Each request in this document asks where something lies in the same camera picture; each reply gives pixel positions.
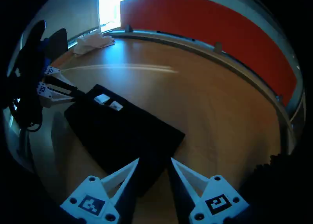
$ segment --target black cloth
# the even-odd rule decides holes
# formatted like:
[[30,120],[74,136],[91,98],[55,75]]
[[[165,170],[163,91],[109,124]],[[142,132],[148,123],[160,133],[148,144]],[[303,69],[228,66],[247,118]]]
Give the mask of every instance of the black cloth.
[[[94,98],[105,94],[106,105]],[[108,105],[123,106],[116,111]],[[65,111],[71,128],[104,171],[111,174],[138,157],[137,194],[142,196],[164,171],[185,134],[110,90],[96,85]]]

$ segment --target red panel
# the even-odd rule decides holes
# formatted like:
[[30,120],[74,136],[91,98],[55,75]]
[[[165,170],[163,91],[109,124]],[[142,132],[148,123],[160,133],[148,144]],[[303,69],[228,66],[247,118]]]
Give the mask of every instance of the red panel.
[[254,70],[287,105],[296,77],[271,38],[241,14],[209,0],[125,0],[121,24],[177,34],[214,45]]

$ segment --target bright window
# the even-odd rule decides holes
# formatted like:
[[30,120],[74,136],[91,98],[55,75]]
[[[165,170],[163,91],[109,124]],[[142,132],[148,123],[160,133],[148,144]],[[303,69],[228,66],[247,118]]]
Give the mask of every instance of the bright window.
[[122,0],[99,0],[101,32],[121,26],[121,1]]

